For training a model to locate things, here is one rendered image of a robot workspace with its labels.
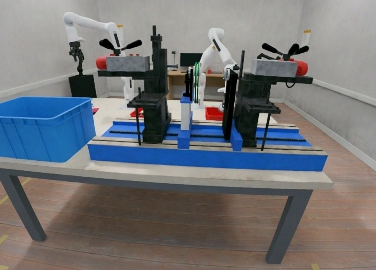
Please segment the blue plastic crate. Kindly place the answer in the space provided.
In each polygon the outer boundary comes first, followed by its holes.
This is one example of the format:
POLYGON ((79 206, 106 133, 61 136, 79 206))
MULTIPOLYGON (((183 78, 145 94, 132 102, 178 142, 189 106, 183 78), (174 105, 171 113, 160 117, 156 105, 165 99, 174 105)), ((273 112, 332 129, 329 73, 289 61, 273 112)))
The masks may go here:
POLYGON ((68 161, 96 136, 91 100, 23 96, 0 103, 0 157, 68 161))

